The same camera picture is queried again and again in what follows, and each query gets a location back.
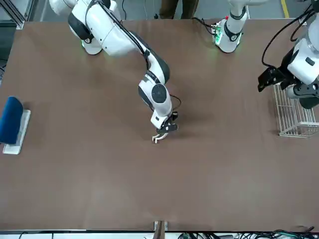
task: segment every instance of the blue sponge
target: blue sponge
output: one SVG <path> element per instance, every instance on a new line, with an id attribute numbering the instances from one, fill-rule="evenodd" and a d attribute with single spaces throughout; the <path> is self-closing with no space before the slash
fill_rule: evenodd
<path id="1" fill-rule="evenodd" d="M 23 113 L 22 103 L 10 96 L 5 104 L 2 118 L 0 119 L 0 142 L 15 144 L 20 130 L 21 117 Z"/>

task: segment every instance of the brown table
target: brown table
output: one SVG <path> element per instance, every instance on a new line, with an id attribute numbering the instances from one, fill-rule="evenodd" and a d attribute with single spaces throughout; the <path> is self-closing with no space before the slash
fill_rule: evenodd
<path id="1" fill-rule="evenodd" d="M 32 112 L 21 154 L 0 154 L 0 230 L 151 230 L 155 220 L 318 230 L 319 140 L 279 137 L 272 88 L 257 91 L 263 49 L 286 22 L 249 20 L 224 54 L 198 22 L 126 21 L 167 61 L 168 90 L 182 99 L 179 131 L 158 145 L 137 52 L 90 56 L 66 23 L 26 23 L 0 88 L 0 109 L 15 95 Z M 280 63 L 290 33 L 267 62 Z"/>

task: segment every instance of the metal rack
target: metal rack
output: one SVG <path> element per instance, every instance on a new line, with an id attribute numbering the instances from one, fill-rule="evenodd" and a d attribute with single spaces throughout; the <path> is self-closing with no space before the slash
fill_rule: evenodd
<path id="1" fill-rule="evenodd" d="M 280 136 L 306 138 L 319 132 L 313 109 L 304 109 L 298 99 L 290 99 L 280 84 L 274 85 Z"/>

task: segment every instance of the cable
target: cable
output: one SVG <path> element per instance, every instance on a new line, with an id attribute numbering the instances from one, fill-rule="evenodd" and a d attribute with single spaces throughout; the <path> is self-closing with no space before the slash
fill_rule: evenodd
<path id="1" fill-rule="evenodd" d="M 94 4 L 99 4 L 101 8 L 104 10 L 104 12 L 110 17 L 110 19 L 113 20 L 113 22 L 128 36 L 128 38 L 138 47 L 141 54 L 144 56 L 145 62 L 146 62 L 146 68 L 147 70 L 150 68 L 149 62 L 147 60 L 147 57 L 145 55 L 145 51 L 143 50 L 142 46 L 139 44 L 139 42 L 132 36 L 132 34 L 119 22 L 119 20 L 114 16 L 114 14 L 111 11 L 105 10 L 105 5 L 101 0 L 94 0 Z"/>
<path id="2" fill-rule="evenodd" d="M 125 13 L 124 20 L 126 20 L 126 11 L 124 10 L 124 1 L 125 1 L 125 0 L 122 1 L 122 10 L 123 10 L 123 12 Z"/>
<path id="3" fill-rule="evenodd" d="M 294 30 L 293 34 L 292 34 L 291 37 L 290 37 L 290 41 L 292 41 L 292 42 L 297 41 L 298 38 L 293 39 L 294 36 L 295 36 L 295 34 L 296 34 L 296 32 L 297 32 L 297 31 L 299 30 L 299 28 L 300 28 L 306 21 L 308 21 L 308 19 L 309 19 L 310 17 L 312 17 L 314 14 L 315 14 L 315 12 L 309 12 L 309 13 L 308 13 L 308 15 L 305 17 L 305 19 L 304 19 L 304 20 L 297 26 L 297 28 Z"/>
<path id="4" fill-rule="evenodd" d="M 192 17 L 191 19 L 194 19 L 194 20 L 199 21 L 200 24 L 202 24 L 203 26 L 205 26 L 205 28 L 206 28 L 206 30 L 208 31 L 209 34 L 215 35 L 214 33 L 212 33 L 212 32 L 209 30 L 209 28 L 211 28 L 211 26 L 214 25 L 215 23 L 209 25 L 209 24 L 207 24 L 207 23 L 204 21 L 203 18 L 202 18 L 202 19 L 199 19 L 199 18 L 197 18 L 197 17 Z"/>
<path id="5" fill-rule="evenodd" d="M 21 239 L 22 235 L 25 234 L 26 232 L 22 232 L 19 236 L 19 239 Z"/>
<path id="6" fill-rule="evenodd" d="M 145 14 L 146 14 L 146 20 L 148 20 L 148 19 L 149 19 L 149 16 L 148 16 L 148 12 L 146 11 L 145 0 L 144 0 L 144 10 L 145 10 Z"/>
<path id="7" fill-rule="evenodd" d="M 290 26 L 291 24 L 295 23 L 296 21 L 298 21 L 299 19 L 303 18 L 305 15 L 307 15 L 308 13 L 310 13 L 310 12 L 312 12 L 312 11 L 313 11 L 313 10 L 311 9 L 311 10 L 308 10 L 308 11 L 304 12 L 304 13 L 301 14 L 299 17 L 295 18 L 294 20 L 292 20 L 291 22 L 289 22 L 288 24 L 286 24 L 283 28 L 281 28 L 281 29 L 273 36 L 273 38 L 272 38 L 272 39 L 269 41 L 269 43 L 267 44 L 267 46 L 266 46 L 266 48 L 265 48 L 265 50 L 264 50 L 264 52 L 263 52 L 263 55 L 262 55 L 262 57 L 261 57 L 261 62 L 262 62 L 262 64 L 263 64 L 264 66 L 272 67 L 272 68 L 275 68 L 275 69 L 276 69 L 275 66 L 270 65 L 270 64 L 267 64 L 267 63 L 264 62 L 264 58 L 265 58 L 265 55 L 266 55 L 266 52 L 267 52 L 269 46 L 271 45 L 271 43 L 275 40 L 275 38 L 276 38 L 283 30 L 285 30 L 288 26 Z"/>
<path id="8" fill-rule="evenodd" d="M 171 95 L 171 94 L 170 94 L 170 96 L 173 97 L 173 98 L 175 98 L 175 99 L 177 99 L 177 100 L 179 101 L 178 106 L 176 106 L 176 107 L 173 108 L 173 111 L 175 111 L 175 110 L 177 110 L 177 109 L 181 106 L 181 99 L 180 99 L 179 97 L 175 96 L 175 95 Z"/>

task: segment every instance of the white robotic arm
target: white robotic arm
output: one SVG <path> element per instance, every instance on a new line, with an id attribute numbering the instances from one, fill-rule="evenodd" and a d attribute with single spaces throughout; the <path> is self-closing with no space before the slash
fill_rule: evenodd
<path id="1" fill-rule="evenodd" d="M 313 0 L 312 6 L 313 10 L 294 20 L 316 13 L 306 34 L 284 56 L 279 68 L 266 64 L 268 68 L 258 78 L 259 92 L 269 85 L 280 83 L 282 90 L 287 88 L 288 97 L 299 98 L 306 109 L 319 104 L 319 3 Z"/>
<path id="2" fill-rule="evenodd" d="M 135 49 L 143 55 L 147 71 L 139 83 L 138 92 L 153 111 L 151 122 L 158 133 L 153 141 L 157 143 L 169 132 L 178 129 L 173 123 L 177 112 L 173 112 L 165 87 L 169 80 L 169 67 L 137 34 L 127 31 L 119 19 L 114 0 L 78 0 L 68 17 L 68 23 L 91 55 L 104 50 L 111 56 L 123 56 Z"/>
<path id="3" fill-rule="evenodd" d="M 261 5 L 268 0 L 228 0 L 230 4 L 229 17 L 222 19 L 213 26 L 213 41 L 223 52 L 235 51 L 242 36 L 242 30 L 247 20 L 246 6 Z"/>
<path id="4" fill-rule="evenodd" d="M 68 16 L 76 5 L 77 0 L 49 0 L 49 2 L 55 14 Z"/>

